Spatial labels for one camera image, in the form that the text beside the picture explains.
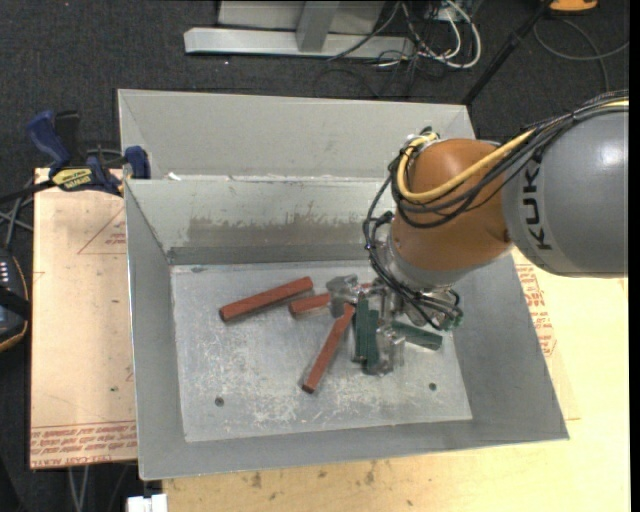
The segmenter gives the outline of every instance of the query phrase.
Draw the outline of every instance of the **yellow cable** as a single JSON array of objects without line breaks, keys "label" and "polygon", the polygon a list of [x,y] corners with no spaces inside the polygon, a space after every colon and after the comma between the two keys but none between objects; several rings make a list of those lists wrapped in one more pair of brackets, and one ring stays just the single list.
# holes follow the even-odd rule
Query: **yellow cable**
[{"label": "yellow cable", "polygon": [[436,187],[432,190],[427,190],[426,192],[414,193],[414,192],[411,192],[407,187],[407,183],[405,181],[405,169],[406,169],[407,163],[409,162],[409,158],[411,157],[411,154],[415,151],[415,148],[420,144],[423,144],[424,142],[426,142],[425,137],[418,137],[412,140],[407,145],[407,148],[404,154],[402,155],[400,162],[398,163],[398,169],[396,171],[396,183],[398,185],[398,189],[400,190],[400,193],[402,194],[402,196],[405,197],[406,199],[409,199],[410,201],[429,201],[431,199],[436,199],[446,194],[453,188],[457,187],[460,183],[462,183],[463,181],[467,180],[468,178],[476,174],[482,168],[491,166],[495,164],[498,160],[504,158],[513,148],[515,148],[516,146],[526,141],[534,131],[535,130],[532,129],[521,135],[518,135],[514,139],[510,140],[506,144],[503,144],[502,146],[497,148],[495,151],[492,151],[487,156],[485,156],[481,160],[478,160],[475,164],[465,169],[462,173],[458,174],[457,176],[454,176],[449,181],[447,181],[446,183],[443,183],[439,187]]},{"label": "yellow cable", "polygon": [[628,107],[629,106],[629,100],[612,101],[611,103],[606,103],[603,106],[604,107]]}]

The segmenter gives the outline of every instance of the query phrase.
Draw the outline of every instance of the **metal stand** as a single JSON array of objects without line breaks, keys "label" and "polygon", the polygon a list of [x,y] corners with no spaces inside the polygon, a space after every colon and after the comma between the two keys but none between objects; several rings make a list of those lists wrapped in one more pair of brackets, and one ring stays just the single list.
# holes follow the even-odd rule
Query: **metal stand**
[{"label": "metal stand", "polygon": [[[332,57],[358,44],[365,35],[329,33],[345,2],[304,2],[295,30],[261,30],[239,28],[193,28],[184,34],[188,54],[253,54]],[[380,10],[373,6],[373,12]],[[373,58],[385,51],[401,52],[404,37],[377,36],[371,38],[349,57]]]}]

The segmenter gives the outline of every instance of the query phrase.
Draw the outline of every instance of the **black carpet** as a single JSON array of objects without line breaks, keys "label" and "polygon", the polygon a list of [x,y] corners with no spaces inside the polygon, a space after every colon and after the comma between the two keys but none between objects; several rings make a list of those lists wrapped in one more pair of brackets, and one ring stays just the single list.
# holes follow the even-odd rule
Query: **black carpet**
[{"label": "black carpet", "polygon": [[[425,2],[408,4],[419,11]],[[540,20],[540,38],[561,53],[580,56],[594,55],[594,47],[604,54],[622,46],[630,35],[630,1],[600,4],[587,15]],[[484,0],[474,18],[482,38],[478,65],[461,71],[425,65],[411,75],[350,59],[186,56],[184,32],[211,26],[215,2],[3,0],[0,195],[22,187],[34,167],[48,162],[25,134],[26,123],[41,110],[77,110],[86,146],[117,148],[119,88],[460,103],[538,5],[536,0]],[[402,17],[385,32],[404,34]],[[602,60],[568,60],[544,49],[531,32],[469,107],[479,138],[505,141],[528,123],[573,109],[607,89],[628,87],[628,46]],[[0,209],[6,212],[9,206]],[[20,219],[32,222],[29,207]],[[0,241],[4,229],[0,225]],[[11,249],[30,275],[31,233],[18,229]],[[0,511],[73,510],[66,471],[28,469],[29,348],[26,339],[0,353]],[[105,511],[122,475],[118,495],[143,492],[135,468],[95,466],[85,510]],[[82,476],[76,470],[78,484]],[[116,498],[113,510],[120,504]]]}]

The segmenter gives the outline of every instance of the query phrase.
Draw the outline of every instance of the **black power strip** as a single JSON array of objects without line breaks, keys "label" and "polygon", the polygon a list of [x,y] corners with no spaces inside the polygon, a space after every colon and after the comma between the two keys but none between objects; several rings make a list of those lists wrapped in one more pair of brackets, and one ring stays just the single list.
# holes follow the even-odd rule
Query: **black power strip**
[{"label": "black power strip", "polygon": [[22,270],[11,253],[0,248],[0,352],[24,337],[30,309]]}]

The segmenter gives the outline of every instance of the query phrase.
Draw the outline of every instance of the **yellow label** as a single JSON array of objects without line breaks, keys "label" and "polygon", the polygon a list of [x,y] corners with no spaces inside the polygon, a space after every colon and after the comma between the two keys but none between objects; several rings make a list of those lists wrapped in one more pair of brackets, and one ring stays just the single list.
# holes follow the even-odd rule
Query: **yellow label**
[{"label": "yellow label", "polygon": [[62,186],[64,188],[66,188],[67,190],[70,190],[72,188],[76,188],[80,185],[84,185],[85,183],[91,183],[91,177],[90,176],[81,176],[79,178],[76,178],[74,180],[71,181],[65,181]]},{"label": "yellow label", "polygon": [[[58,174],[56,174],[51,181],[53,181],[56,185],[65,185],[65,183],[82,179],[82,183],[89,183],[91,181],[91,169],[82,167],[82,168],[69,168],[62,169]],[[65,188],[73,188],[77,185],[65,185]]]}]

